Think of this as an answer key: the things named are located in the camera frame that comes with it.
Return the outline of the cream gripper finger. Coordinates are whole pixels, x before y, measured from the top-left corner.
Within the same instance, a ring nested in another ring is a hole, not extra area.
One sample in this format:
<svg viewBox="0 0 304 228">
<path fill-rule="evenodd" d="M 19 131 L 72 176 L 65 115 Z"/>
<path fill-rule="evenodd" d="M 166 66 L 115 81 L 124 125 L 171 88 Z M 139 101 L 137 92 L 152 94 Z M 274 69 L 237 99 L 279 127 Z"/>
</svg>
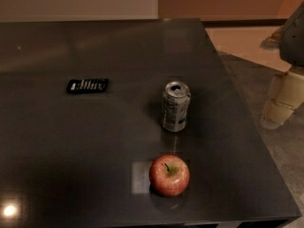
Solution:
<svg viewBox="0 0 304 228">
<path fill-rule="evenodd" d="M 304 68 L 292 66 L 276 74 L 262 110 L 261 125 L 266 129 L 282 126 L 304 103 Z"/>
</svg>

